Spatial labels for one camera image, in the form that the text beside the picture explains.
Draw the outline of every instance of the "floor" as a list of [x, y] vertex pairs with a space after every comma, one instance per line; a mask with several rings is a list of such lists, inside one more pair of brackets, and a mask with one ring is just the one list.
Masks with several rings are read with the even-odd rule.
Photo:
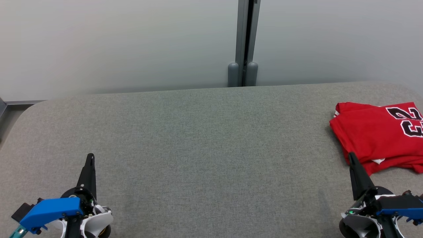
[[19, 116], [32, 105], [8, 105], [0, 116], [0, 149]]

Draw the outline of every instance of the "gray tabletop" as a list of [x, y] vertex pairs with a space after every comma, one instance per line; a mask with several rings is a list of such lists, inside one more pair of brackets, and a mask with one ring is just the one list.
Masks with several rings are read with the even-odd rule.
[[[96, 156], [97, 196], [114, 215], [111, 237], [341, 237], [352, 205], [348, 167], [329, 128], [338, 102], [423, 100], [384, 83], [334, 83], [130, 94], [41, 102], [18, 119], [0, 151], [0, 230], [38, 197], [76, 185]], [[422, 176], [371, 177], [400, 194]], [[408, 238], [423, 227], [403, 224]], [[59, 237], [53, 227], [39, 237]]]

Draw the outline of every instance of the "white partition panel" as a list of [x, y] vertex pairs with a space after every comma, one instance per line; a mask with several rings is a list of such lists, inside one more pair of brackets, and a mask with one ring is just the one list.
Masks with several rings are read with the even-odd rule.
[[2, 0], [0, 97], [226, 87], [237, 0]]
[[257, 85], [390, 80], [423, 91], [423, 1], [262, 0]]

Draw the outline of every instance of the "folded red jersey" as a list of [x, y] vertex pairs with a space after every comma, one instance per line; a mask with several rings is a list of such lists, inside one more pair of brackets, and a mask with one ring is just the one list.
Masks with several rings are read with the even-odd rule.
[[346, 161], [355, 152], [369, 175], [392, 166], [423, 173], [423, 118], [413, 102], [383, 107], [341, 102], [330, 126]]

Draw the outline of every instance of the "teal connector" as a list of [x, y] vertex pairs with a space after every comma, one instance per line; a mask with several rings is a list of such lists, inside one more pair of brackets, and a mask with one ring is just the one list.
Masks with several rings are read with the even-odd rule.
[[19, 225], [19, 227], [12, 233], [9, 238], [22, 238], [28, 233], [28, 230], [25, 227]]

